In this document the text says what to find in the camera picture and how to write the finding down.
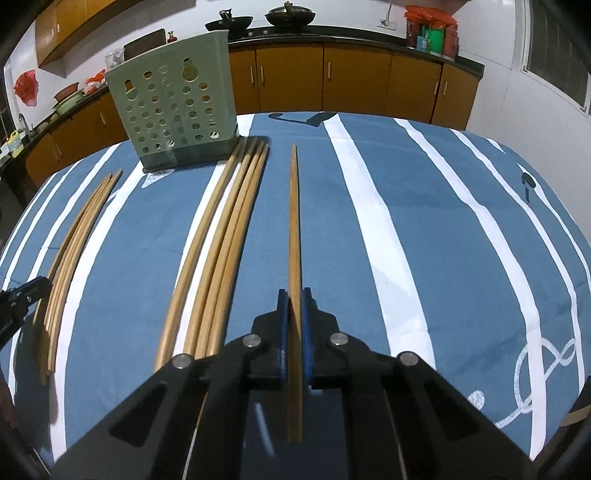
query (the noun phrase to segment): dish rack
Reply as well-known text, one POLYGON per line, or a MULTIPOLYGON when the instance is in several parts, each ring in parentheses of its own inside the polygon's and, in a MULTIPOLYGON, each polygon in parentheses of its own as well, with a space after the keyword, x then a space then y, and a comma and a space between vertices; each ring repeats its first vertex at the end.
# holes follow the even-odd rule
POLYGON ((232 152, 238 129, 227 31, 157 47, 105 77, 144 172, 232 152))

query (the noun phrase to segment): window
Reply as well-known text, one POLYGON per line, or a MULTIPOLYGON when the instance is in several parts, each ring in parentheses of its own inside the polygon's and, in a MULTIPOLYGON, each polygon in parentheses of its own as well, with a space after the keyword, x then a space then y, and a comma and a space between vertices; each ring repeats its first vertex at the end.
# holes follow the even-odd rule
POLYGON ((526 69, 586 106, 589 73, 566 33, 540 0, 530 0, 530 45, 526 69))

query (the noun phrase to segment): white stripe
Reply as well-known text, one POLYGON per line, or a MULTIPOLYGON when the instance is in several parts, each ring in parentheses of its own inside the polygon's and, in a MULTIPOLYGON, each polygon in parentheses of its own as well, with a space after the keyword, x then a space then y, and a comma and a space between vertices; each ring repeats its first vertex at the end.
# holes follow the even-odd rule
POLYGON ((31 209, 33 208, 33 206, 36 204, 37 200, 41 197, 41 195, 43 194, 43 192, 45 191, 45 189, 47 188, 47 186, 51 183, 51 181, 53 180, 53 178, 58 174, 59 172, 54 173, 51 177, 49 177, 45 183, 43 184, 43 186, 41 187, 41 189, 35 194, 35 196, 33 197, 33 199, 31 200, 31 203, 29 203, 29 205, 27 205, 27 208, 25 209, 25 211, 22 213, 21 217, 19 218, 17 225, 15 226, 15 228, 12 230, 12 234, 10 235, 10 237, 8 238, 8 242, 6 242, 6 245, 4 245, 4 250, 2 250, 2 256, 0 257, 0 267, 2 267, 3 263, 4 263, 4 259, 6 258, 6 254, 8 253, 8 249, 10 248, 10 245, 12 244, 12 241, 14 240, 14 238, 16 237, 18 231, 20 230, 22 223, 25 221, 25 219, 27 218, 27 216, 29 215, 29 213, 31 212, 31 209))
POLYGON ((466 136, 464 134, 462 134, 461 132, 458 132, 456 130, 453 130, 453 129, 452 129, 452 132, 454 132, 454 134, 460 139, 460 141, 465 146, 467 146, 472 151, 472 153, 474 153, 474 156, 478 160, 480 160, 482 163, 484 163, 484 166, 486 168, 488 168, 488 170, 492 173, 494 178, 501 184, 501 186, 505 189, 505 191, 509 195, 511 195, 511 198, 513 198, 515 200, 517 205, 519 205, 523 209, 523 211, 527 214, 527 216, 531 220, 531 223, 534 224, 536 231, 538 232, 539 236, 541 237, 542 241, 544 242, 544 245, 548 249, 548 252, 550 253, 550 256, 552 257, 552 260, 554 260, 554 263, 556 264, 558 271, 560 272, 560 276, 562 277, 564 285, 566 285, 566 290, 569 292, 569 296, 570 296, 570 318, 571 318, 571 322, 573 324, 574 348, 575 348, 575 352, 576 352, 576 356, 577 356, 577 372, 578 372, 578 376, 579 376, 579 393, 580 393, 581 390, 583 389, 583 386, 584 386, 585 381, 587 379, 585 376, 585 368, 584 368, 584 363, 583 363, 583 346, 581 343, 581 328, 579 327, 579 314, 577 312, 577 294, 574 290, 573 280, 570 278, 569 272, 566 270, 566 267, 564 266, 564 262, 562 261, 562 259, 560 258, 560 255, 556 251, 556 248, 555 248, 554 244, 552 243, 552 240, 550 240, 548 233, 544 229, 542 223, 540 222, 539 218, 537 218, 537 216, 535 215, 535 213, 533 212, 531 207, 529 205, 527 205, 523 200, 521 200, 521 197, 517 194, 517 192, 513 188, 511 188, 509 186, 509 184, 501 176, 501 174, 498 172, 498 170, 495 168, 495 166, 487 158, 487 156, 484 155, 480 150, 478 150, 474 146, 474 144, 472 144, 472 142, 466 138, 466 136))
POLYGON ((491 143, 491 145, 493 147, 498 148, 500 151, 505 153, 505 150, 503 150, 502 147, 496 141, 494 141, 492 138, 487 138, 487 140, 491 143))
POLYGON ((534 296, 530 286, 527 283, 519 262, 513 255, 513 252, 511 252, 499 225, 488 209, 476 201, 460 177, 457 176, 456 172, 453 171, 439 152, 425 140, 421 132, 416 130, 407 120, 395 119, 395 121, 407 131, 408 135, 428 155, 458 198, 476 214, 484 233, 499 256, 509 282, 515 291, 521 313, 525 320, 525 337, 528 345, 528 366, 532 398, 530 457, 533 459, 544 446, 546 437, 546 383, 544 379, 544 363, 542 360, 540 314, 535 306, 534 296))
POLYGON ((51 449, 53 459, 57 459, 66 451, 66 423, 64 418, 64 390, 66 386, 66 365, 68 350, 72 339, 72 330, 76 320, 76 313, 80 306, 80 300, 86 287, 88 275, 95 263, 96 256, 105 241, 107 234, 117 214, 123 208, 127 198, 133 192, 136 185, 143 178, 142 164, 139 162, 131 175, 119 190, 117 197, 105 209, 102 217, 80 256, 80 261, 72 278, 70 291, 68 292, 64 313, 61 320, 59 339, 57 343, 56 372, 50 377, 50 411, 54 412, 55 422, 50 424, 51 449))
MULTIPOLYGON (((181 314, 181 322, 178 327, 178 335, 177 340, 174 344, 173 356, 178 355, 179 353, 183 353, 183 347, 185 338, 187 337, 187 330, 189 329, 189 320, 191 318, 191 311, 193 310, 193 304, 195 303, 195 297, 197 296, 197 288, 199 287, 199 281, 201 280, 201 274, 203 273, 203 267, 205 267, 205 261, 207 260, 207 254, 209 253, 209 249, 212 246, 213 236, 215 235, 217 225, 222 217, 222 210, 226 201, 228 200, 228 196, 230 194, 230 189, 236 180, 236 176, 238 175, 238 170, 240 169, 240 164, 236 165, 234 169, 234 173, 232 174, 232 178, 228 182, 226 186, 226 190, 220 199, 220 203, 217 206, 216 213, 213 214, 212 224, 209 226, 209 230, 207 231, 207 235, 205 236, 205 240, 203 241, 203 248, 201 249, 201 253, 199 255, 199 259, 197 260, 197 265, 195 265, 195 272, 193 273, 193 278, 191 279, 191 284, 189 285, 189 292, 187 293, 187 301, 183 307, 183 313, 181 314)), ((205 193, 203 194, 202 202, 205 200, 205 193)))
POLYGON ((60 229, 62 223, 64 223, 64 221, 66 220, 66 217, 70 214, 70 212, 74 208, 74 205, 76 204, 76 202, 78 201, 78 199, 80 198, 80 196, 82 195, 84 190, 86 190, 86 187, 89 185, 89 183, 92 181, 92 179, 94 179, 96 177, 96 175, 98 174, 101 167, 106 163, 107 160, 109 160, 109 158, 111 157, 111 155, 113 154, 113 152, 117 149, 117 147, 119 145, 120 144, 113 145, 112 147, 109 147, 107 149, 107 151, 103 154, 103 156, 100 158, 100 160, 95 164, 94 167, 92 167, 92 170, 88 173, 88 175, 85 177, 85 179, 82 180, 82 183, 80 184, 78 189, 74 192, 74 195, 72 195, 70 197, 70 199, 68 200, 68 203, 66 203, 64 210, 61 212, 60 216, 57 218, 57 220, 55 221, 55 223, 51 227, 51 230, 49 230, 49 233, 47 234, 47 237, 46 237, 45 241, 43 242, 43 245, 41 246, 41 250, 39 251, 39 254, 37 255, 37 259, 35 260, 35 264, 33 265, 33 269, 31 270, 31 274, 29 275, 29 280, 32 280, 33 278, 36 278, 37 275, 39 275, 39 269, 41 268, 41 264, 43 263, 43 260, 45 259, 45 255, 47 255, 47 251, 51 245, 51 242, 53 242, 53 239, 56 236, 57 231, 60 229))
POLYGON ((395 356, 410 350, 435 368, 423 307, 388 207, 339 116, 325 120, 324 127, 355 207, 384 317, 390 354, 395 356))
MULTIPOLYGON (((29 240, 29 237, 33 233, 33 230, 37 226, 37 223, 39 222, 41 215, 43 215, 43 212, 45 212, 47 205, 49 205, 50 200, 53 198, 53 196, 56 194, 58 189, 61 187, 61 184, 64 183, 64 180, 67 178, 67 176, 70 174, 70 172, 74 169, 74 167, 76 165, 78 165, 79 163, 80 163, 79 161, 74 163, 70 168, 68 168, 68 171, 62 175, 60 180, 53 186, 53 188, 49 192, 49 195, 47 196, 45 201, 41 204, 41 207, 39 208, 38 212, 33 217, 33 221, 31 222, 31 225, 29 226, 27 232, 25 233, 25 236, 23 237, 21 244, 18 246, 17 251, 15 252, 14 256, 12 257, 12 261, 10 262, 10 266, 8 267, 8 271, 6 273, 6 277, 4 278, 4 283, 2 285, 3 290, 6 290, 8 288, 8 284, 10 283, 11 276, 14 273, 14 269, 17 267, 18 259, 20 258, 21 253, 22 253, 23 249, 25 248, 25 244, 29 240)), ((14 399, 15 386, 16 386, 16 379, 14 376, 14 356, 17 351, 18 337, 19 337, 20 331, 21 330, 18 329, 18 331, 14 334, 14 336, 12 337, 11 345, 10 345, 10 364, 8 367, 8 388, 10 389, 12 399, 14 399)))

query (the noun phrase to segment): cooking pot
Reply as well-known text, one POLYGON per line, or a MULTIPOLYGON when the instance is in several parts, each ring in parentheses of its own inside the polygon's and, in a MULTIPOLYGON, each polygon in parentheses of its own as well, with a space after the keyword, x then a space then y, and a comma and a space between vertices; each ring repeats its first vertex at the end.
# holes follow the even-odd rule
POLYGON ((291 2, 285 2, 283 7, 273 8, 265 15, 271 25, 282 28, 303 27, 312 20, 316 14, 306 7, 298 7, 291 2))
POLYGON ((229 30, 230 34, 244 32, 252 22, 252 17, 233 17, 232 9, 220 10, 221 20, 205 24, 207 30, 229 30))

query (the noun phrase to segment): faucet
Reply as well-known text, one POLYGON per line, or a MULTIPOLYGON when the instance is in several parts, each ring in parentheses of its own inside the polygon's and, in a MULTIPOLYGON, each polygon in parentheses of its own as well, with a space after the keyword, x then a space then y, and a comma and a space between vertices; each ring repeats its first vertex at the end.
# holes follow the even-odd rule
POLYGON ((29 126, 27 125, 27 120, 25 119, 25 116, 22 113, 18 114, 18 122, 21 124, 21 126, 25 129, 25 133, 30 136, 31 134, 31 130, 29 130, 29 126))

